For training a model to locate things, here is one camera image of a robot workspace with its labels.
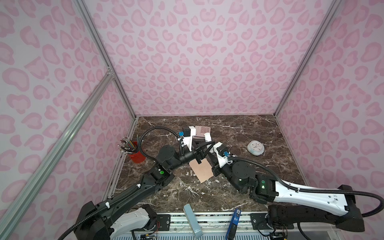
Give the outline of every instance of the red cup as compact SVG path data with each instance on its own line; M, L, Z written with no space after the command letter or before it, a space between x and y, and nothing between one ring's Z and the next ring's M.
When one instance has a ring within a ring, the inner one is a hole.
M144 162L145 158L144 155L141 154L141 152L137 152L135 154L131 154L129 155L131 157L131 160L134 162L134 163L141 163L141 162Z

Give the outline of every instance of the black cable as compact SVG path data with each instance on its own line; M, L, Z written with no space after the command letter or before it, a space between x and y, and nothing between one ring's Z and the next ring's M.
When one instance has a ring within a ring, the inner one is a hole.
M115 199L113 200L112 202L109 203L109 206L112 207L114 206L115 204L118 204L120 203L121 201L123 201L125 198L129 197L130 195L134 194L137 190L139 189L138 186L135 186L131 191L129 191L128 193L124 194L123 196L119 197L118 199ZM104 212L105 210L107 210L108 207L107 206L103 206L101 207L100 209L96 210L95 212L92 212L90 213L89 215L86 215L83 219L77 221L74 225L72 225L70 228L68 228L59 238L58 240L63 240L66 236L68 236L68 234L70 234L72 231L74 231L78 226L80 226L81 224L85 223L87 220L89 220L90 218L96 216L97 214L100 214L102 212Z
M202 143L199 143L198 144L198 148L197 149L199 149L199 148L201 148L201 147L204 147L204 146L206 146L206 145L209 145L209 144L212 144L212 146L213 145L215 145L215 141L210 141L210 142L202 142Z
M141 147L141 144L142 144L142 142L144 141L145 136L146 136L149 132L151 132L151 131L153 131L153 130L156 130L156 129L166 130L166 131L172 133L177 139L180 139L180 140L179 140L179 154L180 154L180 155L183 155L183 154L184 154L184 146L182 145L181 137L180 137L175 131L173 131L172 129L167 128L167 127L163 127L163 126L155 126L155 127L151 127L151 128L149 128L149 129L147 129L147 130L141 135L140 139L139 139L138 142L137 142L137 147L139 148L140 153L141 153L144 157L156 161L156 158L155 158L155 157L152 157L152 156L146 154L146 153L143 151L142 147Z
M301 235L303 235L303 237L305 237L306 240L311 240L307 235L305 235L305 233L304 233L303 230L301 229L301 226L300 226L300 223L299 223L299 222L297 223L297 228L299 229Z
M257 230L259 231L259 233L260 233L261 235L263 235L263 236L265 236L265 237L269 237L270 235L274 234L274 232L276 231L275 228L273 229L273 232L270 232L268 235L263 234L263 233L260 231L260 229L259 229L259 225L260 225L261 223L263 223L263 221L260 221L260 222L258 222L258 224L257 224Z
M132 230L131 233L132 233L132 238L133 238L133 240L137 240L137 239L136 239L136 236L135 236L135 231Z
M213 148L213 144L211 144L211 146L209 146L207 149L206 149L206 151L204 152L204 156L203 157L206 157L207 155L208 155L208 153L209 153L209 150L211 150L212 148Z
M137 208L135 208L135 207L131 207L131 208L127 211L127 213L130 212L132 209L134 209L135 211L137 210Z
M238 160L238 161L243 161L243 162L247 162L249 164L256 165L259 168L263 169L264 171L270 173L272 176L274 176L275 179L279 183L281 183L281 185L283 185L284 187L286 187L288 189L294 190L295 192L307 192L307 193L318 193L318 194L360 195L360 196L367 196L367 197L373 197L373 198L378 199L380 201L379 206L376 207L372 211L369 211L369 212L361 214L362 217L369 217L369 216L375 215L375 214L379 213L381 210L384 209L384 199L381 196L377 195L377 194L373 194L373 193L370 193L370 192L348 191L348 190L305 189L305 188L298 189L297 187L293 187L293 186L287 184L286 182L284 182L274 171L272 171L271 169L267 168L263 164L260 164L258 162L255 162L255 161L252 161L252 160L249 160L249 159L246 159L246 158L242 158L242 157L228 157L228 160Z
M288 228L287 228L287 226L284 226L285 227L285 230L286 230L286 234L285 234L285 239L288 239Z

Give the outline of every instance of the paper sheet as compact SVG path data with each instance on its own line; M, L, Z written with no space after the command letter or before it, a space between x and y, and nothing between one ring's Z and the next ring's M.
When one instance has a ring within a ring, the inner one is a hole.
M214 176L214 174L212 173L212 167L206 158L201 161L201 164L198 164L196 159L194 159L189 162L189 165L192 168L193 172L196 174L200 183L203 183Z

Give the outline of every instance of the brown marble surface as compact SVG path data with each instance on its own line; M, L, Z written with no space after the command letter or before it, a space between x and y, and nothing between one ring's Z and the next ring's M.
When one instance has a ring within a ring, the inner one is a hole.
M176 132L180 131L182 126L209 126L212 139L226 144L232 153L268 166L286 181L304 184L272 115L140 117L134 137L140 137L151 126L166 126ZM247 151L251 140L258 140L265 145L262 155L254 156ZM172 143L178 149L173 135L164 131L153 131L144 140L143 149L155 157L162 146ZM136 183L142 173L149 170L153 164L153 161L148 159L135 164L127 157L116 193ZM237 193L222 174L201 184L186 164L176 169L174 175L175 179L168 186L142 203L151 204L157 212L181 212L187 203L198 212L233 210L235 207L240 207L242 211L266 210L265 205L254 202L249 198L249 194Z

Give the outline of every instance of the gray block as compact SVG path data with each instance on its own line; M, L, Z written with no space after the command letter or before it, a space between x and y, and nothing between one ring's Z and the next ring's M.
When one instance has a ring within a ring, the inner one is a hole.
M184 205L184 213L185 213L185 216L187 217L189 225L192 228L195 238L201 237L203 235L203 232L201 231L201 228L199 226L199 223L197 222L195 214L192 211L191 205L189 204Z

